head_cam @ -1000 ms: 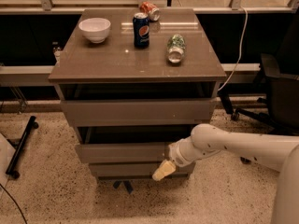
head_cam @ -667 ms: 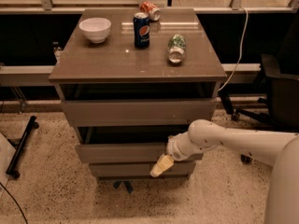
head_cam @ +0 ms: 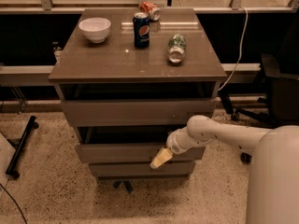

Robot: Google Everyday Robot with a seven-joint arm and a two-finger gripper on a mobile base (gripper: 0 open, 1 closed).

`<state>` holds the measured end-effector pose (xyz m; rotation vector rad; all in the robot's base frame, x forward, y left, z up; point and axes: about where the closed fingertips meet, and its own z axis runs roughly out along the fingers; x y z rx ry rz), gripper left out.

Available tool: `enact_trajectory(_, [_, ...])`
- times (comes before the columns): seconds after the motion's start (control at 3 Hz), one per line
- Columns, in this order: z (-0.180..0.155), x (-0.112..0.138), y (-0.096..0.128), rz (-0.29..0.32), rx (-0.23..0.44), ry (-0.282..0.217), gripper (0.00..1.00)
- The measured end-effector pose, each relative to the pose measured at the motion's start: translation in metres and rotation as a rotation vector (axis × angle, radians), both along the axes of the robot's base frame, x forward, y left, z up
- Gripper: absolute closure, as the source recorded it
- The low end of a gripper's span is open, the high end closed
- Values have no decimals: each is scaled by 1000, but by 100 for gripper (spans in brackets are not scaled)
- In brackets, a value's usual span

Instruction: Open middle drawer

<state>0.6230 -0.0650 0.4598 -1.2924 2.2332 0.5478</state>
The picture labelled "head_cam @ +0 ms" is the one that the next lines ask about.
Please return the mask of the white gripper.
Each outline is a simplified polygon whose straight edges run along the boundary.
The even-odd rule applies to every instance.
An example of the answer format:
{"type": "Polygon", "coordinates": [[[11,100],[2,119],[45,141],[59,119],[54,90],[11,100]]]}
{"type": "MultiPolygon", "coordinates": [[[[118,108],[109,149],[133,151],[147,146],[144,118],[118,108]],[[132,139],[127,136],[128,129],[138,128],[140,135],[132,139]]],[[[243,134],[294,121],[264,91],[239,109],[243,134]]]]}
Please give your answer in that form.
{"type": "Polygon", "coordinates": [[[182,128],[168,135],[166,147],[161,148],[150,163],[152,169],[157,169],[170,161],[173,158],[173,153],[182,154],[191,148],[199,147],[199,143],[189,135],[187,128],[182,128]]]}

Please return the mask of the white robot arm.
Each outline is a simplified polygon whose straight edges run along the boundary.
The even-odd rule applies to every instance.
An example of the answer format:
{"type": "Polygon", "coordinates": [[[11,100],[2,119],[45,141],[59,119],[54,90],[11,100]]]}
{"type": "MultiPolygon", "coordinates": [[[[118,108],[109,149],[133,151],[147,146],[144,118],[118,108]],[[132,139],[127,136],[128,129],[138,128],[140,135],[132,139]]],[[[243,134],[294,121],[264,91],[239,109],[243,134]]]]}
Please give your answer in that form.
{"type": "Polygon", "coordinates": [[[299,126],[256,128],[196,115],[168,135],[150,167],[214,140],[251,156],[246,224],[299,224],[299,126]]]}

